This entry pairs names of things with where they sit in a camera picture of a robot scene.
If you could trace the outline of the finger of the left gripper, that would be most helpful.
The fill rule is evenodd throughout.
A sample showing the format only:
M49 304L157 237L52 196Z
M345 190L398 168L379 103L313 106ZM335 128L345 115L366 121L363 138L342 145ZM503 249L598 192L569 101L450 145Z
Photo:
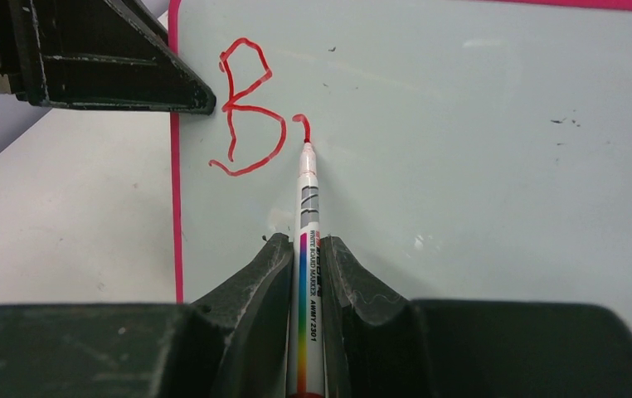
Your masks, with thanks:
M210 87L168 45L140 1L11 3L20 101L78 110L209 115Z

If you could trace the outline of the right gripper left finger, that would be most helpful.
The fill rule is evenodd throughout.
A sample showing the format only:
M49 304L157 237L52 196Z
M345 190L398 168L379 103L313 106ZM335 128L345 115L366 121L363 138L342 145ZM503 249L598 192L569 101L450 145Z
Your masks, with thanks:
M193 303L0 305L0 397L282 397L287 235Z

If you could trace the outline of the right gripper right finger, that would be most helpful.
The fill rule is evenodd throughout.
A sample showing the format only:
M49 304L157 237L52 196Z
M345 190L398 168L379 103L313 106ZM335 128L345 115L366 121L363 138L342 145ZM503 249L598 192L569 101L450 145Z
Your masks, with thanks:
M321 241L331 397L632 397L632 332L584 303L407 299Z

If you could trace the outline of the pink framed whiteboard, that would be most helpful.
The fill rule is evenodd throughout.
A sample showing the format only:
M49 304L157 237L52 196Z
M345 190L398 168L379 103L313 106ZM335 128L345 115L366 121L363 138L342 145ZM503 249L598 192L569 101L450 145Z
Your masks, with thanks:
M632 1L173 1L209 116L173 132L178 292L294 228L408 298L595 303L632 329Z

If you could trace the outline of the white whiteboard marker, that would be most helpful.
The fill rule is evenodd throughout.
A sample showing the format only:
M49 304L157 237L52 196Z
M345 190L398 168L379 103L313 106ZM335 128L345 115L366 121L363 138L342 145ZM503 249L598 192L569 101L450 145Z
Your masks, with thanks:
M299 158L294 222L286 395L325 397L319 186L314 146Z

